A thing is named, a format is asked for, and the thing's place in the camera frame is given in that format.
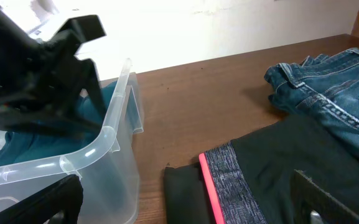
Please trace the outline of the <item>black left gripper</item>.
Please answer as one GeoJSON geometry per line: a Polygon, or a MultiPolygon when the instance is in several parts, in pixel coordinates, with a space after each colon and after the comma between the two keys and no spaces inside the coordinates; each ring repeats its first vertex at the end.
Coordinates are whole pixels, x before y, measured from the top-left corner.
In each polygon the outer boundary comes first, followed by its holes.
{"type": "Polygon", "coordinates": [[[100,118],[106,114],[94,62],[75,54],[104,35],[99,17],[89,15],[68,19],[49,41],[38,42],[0,9],[0,130],[99,130],[76,111],[86,91],[100,118]]]}

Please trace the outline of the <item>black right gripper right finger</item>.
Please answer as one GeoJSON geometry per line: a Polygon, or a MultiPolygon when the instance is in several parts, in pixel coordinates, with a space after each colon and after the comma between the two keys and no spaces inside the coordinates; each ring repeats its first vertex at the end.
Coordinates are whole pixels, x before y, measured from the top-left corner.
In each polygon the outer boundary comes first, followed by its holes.
{"type": "Polygon", "coordinates": [[[301,170],[292,175],[292,204],[295,223],[359,223],[359,210],[344,205],[301,170]]]}

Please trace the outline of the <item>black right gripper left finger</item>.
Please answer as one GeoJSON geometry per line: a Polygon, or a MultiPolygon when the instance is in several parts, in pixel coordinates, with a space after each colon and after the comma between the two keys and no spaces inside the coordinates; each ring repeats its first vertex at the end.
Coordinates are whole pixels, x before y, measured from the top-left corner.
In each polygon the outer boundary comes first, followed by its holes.
{"type": "Polygon", "coordinates": [[[0,224],[77,224],[83,187],[77,175],[68,175],[0,212],[0,224]]]}

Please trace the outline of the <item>clear plastic storage bin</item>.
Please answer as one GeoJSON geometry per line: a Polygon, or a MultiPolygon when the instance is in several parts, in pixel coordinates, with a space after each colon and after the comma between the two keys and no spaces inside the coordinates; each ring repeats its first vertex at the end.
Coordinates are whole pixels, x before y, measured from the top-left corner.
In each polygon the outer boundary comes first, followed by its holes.
{"type": "Polygon", "coordinates": [[[140,177],[133,135],[143,132],[144,113],[132,62],[126,60],[99,135],[78,151],[0,166],[0,212],[71,174],[80,178],[80,223],[134,223],[140,177]]]}

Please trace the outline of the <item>teal shirt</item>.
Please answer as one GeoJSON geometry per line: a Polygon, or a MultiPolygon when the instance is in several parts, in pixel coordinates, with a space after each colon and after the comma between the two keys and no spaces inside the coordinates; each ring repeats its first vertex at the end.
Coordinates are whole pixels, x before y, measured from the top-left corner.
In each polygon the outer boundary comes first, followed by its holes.
{"type": "MultiPolygon", "coordinates": [[[[101,89],[106,108],[109,106],[116,84],[117,81],[111,82],[101,89]]],[[[80,96],[76,106],[80,116],[97,124],[103,123],[104,117],[101,118],[88,96],[80,96]]],[[[86,133],[80,139],[71,139],[8,131],[4,136],[5,144],[0,149],[0,166],[75,152],[89,145],[98,135],[98,133],[86,133]]]]}

